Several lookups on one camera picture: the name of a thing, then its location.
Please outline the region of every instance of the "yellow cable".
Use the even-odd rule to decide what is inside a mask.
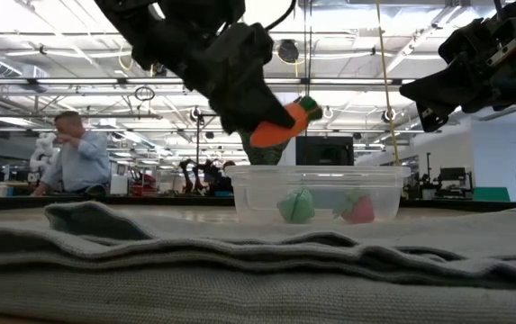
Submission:
[[[131,68],[133,68],[133,58],[131,59],[130,65],[128,67],[125,66],[122,62],[122,55],[121,55],[122,52],[123,52],[123,45],[120,46],[120,55],[117,57],[117,61],[120,63],[120,67],[122,67],[126,71],[129,71],[129,70],[131,70]]]
[[[394,144],[394,156],[395,156],[395,164],[397,166],[400,165],[400,157],[398,156],[398,143],[395,139],[395,131],[394,131],[394,113],[392,112],[392,106],[390,105],[390,92],[387,84],[387,71],[385,70],[385,54],[384,54],[384,37],[382,36],[382,15],[380,14],[380,0],[376,0],[376,10],[377,10],[377,24],[378,31],[380,35],[380,48],[382,52],[382,69],[384,71],[384,87],[385,87],[385,104],[387,104],[387,114],[388,119],[390,120],[390,133],[392,134],[392,143]]]

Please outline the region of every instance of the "plush carrot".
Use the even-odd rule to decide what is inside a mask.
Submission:
[[[298,103],[285,106],[287,112],[295,119],[291,129],[277,126],[269,121],[261,122],[251,134],[250,145],[254,148],[269,148],[298,136],[308,127],[311,121],[323,117],[320,106],[309,96],[305,96]]]

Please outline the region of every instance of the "hanging wire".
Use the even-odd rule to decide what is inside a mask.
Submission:
[[[394,145],[394,157],[395,157],[395,164],[397,166],[400,165],[400,157],[398,156],[398,143],[395,139],[395,129],[394,129],[394,113],[392,112],[392,105],[390,105],[390,91],[388,89],[387,84],[387,71],[385,68],[385,54],[384,54],[384,36],[382,35],[382,15],[380,13],[380,0],[376,0],[376,10],[377,10],[377,24],[378,24],[378,31],[380,36],[380,51],[382,52],[382,69],[383,69],[383,76],[384,76],[384,87],[385,87],[385,104],[387,104],[387,115],[388,119],[390,121],[390,133],[392,135],[392,144]]]
[[[290,3],[290,6],[287,8],[285,13],[282,14],[279,18],[277,18],[274,22],[270,23],[266,27],[266,31],[267,32],[271,31],[272,29],[276,28],[276,26],[278,24],[280,24],[282,21],[284,21],[285,18],[287,18],[292,13],[292,11],[294,10],[296,4],[297,4],[297,0],[292,0],[292,2]]]
[[[122,53],[122,52],[123,52],[123,45],[120,46],[120,53]],[[126,66],[125,64],[123,64],[122,55],[117,57],[117,61],[120,63],[120,67],[122,67],[126,71],[129,71],[129,70],[131,70],[131,68],[133,68],[133,58],[131,59],[129,66]]]

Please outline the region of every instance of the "clear plastic container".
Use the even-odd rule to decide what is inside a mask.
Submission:
[[[389,221],[395,217],[403,179],[410,175],[410,169],[396,166],[230,166],[227,174],[231,177],[236,212],[242,222],[360,223]],[[356,209],[356,203],[361,202],[357,201],[360,197],[371,202],[374,216],[371,220],[352,220],[348,216]]]

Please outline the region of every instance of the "strawberry toy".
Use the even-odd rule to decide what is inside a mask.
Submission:
[[[333,210],[334,218],[341,216],[352,224],[363,224],[374,221],[374,206],[368,192],[352,190],[346,193],[341,206]]]

